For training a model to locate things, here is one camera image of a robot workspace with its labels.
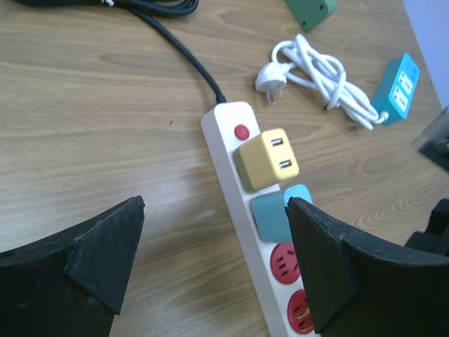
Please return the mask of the teal cube plug adapter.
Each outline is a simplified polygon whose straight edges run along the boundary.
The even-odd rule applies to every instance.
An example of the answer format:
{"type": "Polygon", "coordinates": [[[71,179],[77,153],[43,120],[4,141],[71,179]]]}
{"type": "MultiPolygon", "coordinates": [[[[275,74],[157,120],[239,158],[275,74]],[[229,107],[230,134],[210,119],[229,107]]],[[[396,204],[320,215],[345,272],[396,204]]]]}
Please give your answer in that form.
{"type": "Polygon", "coordinates": [[[314,203],[309,189],[303,184],[261,195],[250,202],[257,231],[262,241],[277,244],[293,243],[286,214],[288,201],[292,197],[302,198],[310,204],[314,203]]]}

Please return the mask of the yellow cube plug adapter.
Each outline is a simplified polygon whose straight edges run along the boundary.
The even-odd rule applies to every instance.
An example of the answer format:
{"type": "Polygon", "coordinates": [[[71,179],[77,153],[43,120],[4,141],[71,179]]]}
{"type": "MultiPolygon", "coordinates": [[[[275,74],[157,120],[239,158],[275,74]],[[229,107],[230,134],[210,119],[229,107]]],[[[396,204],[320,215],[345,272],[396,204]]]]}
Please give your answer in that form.
{"type": "Polygon", "coordinates": [[[233,153],[244,190],[257,192],[296,177],[300,172],[284,129],[275,128],[240,145],[233,153]]]}

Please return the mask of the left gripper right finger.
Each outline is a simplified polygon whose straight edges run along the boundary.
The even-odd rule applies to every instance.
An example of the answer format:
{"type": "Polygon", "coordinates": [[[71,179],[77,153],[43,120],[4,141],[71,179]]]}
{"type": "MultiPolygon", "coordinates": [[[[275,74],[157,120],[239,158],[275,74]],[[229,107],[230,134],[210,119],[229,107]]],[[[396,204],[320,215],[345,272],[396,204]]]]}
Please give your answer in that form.
{"type": "Polygon", "coordinates": [[[448,335],[448,256],[388,242],[301,198],[286,213],[317,333],[448,335]]]}

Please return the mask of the beige power strip red sockets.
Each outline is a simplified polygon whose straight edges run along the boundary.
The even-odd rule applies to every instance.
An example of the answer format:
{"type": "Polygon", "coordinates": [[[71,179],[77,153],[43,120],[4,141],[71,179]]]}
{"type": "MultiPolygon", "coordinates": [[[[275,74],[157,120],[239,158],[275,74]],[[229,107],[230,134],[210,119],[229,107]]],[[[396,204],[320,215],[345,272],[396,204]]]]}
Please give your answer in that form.
{"type": "Polygon", "coordinates": [[[286,260],[294,248],[262,241],[250,205],[256,197],[282,191],[275,184],[246,192],[233,160],[240,145],[260,134],[252,107],[221,103],[201,118],[201,129],[271,336],[315,336],[299,267],[286,260]]]}

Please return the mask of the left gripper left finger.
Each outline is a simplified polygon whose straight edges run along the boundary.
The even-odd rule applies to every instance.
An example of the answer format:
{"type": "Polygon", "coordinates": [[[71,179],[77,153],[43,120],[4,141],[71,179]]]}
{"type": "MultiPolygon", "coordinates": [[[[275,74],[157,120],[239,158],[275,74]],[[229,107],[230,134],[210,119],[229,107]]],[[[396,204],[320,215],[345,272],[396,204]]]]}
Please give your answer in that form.
{"type": "Polygon", "coordinates": [[[142,197],[131,197],[1,253],[1,335],[108,336],[122,309],[144,207],[142,197]]]}

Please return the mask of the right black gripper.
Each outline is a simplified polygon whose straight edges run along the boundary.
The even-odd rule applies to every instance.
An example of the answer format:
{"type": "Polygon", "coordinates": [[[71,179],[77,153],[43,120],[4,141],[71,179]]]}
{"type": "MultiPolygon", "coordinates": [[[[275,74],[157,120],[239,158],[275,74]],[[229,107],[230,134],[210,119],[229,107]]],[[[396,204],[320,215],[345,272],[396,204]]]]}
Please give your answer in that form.
{"type": "MultiPolygon", "coordinates": [[[[448,172],[448,106],[413,141],[417,151],[448,172]]],[[[431,211],[424,232],[414,232],[405,247],[448,256],[448,198],[441,199],[431,211]]]]}

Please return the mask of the teal power strip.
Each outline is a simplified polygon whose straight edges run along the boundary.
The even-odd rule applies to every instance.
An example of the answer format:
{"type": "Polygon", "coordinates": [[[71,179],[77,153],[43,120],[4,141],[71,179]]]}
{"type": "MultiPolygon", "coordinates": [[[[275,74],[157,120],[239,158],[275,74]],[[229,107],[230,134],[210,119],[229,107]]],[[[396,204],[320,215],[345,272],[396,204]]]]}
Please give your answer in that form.
{"type": "Polygon", "coordinates": [[[419,77],[420,69],[408,53],[387,63],[371,100],[379,114],[389,115],[385,126],[407,118],[419,77]]]}

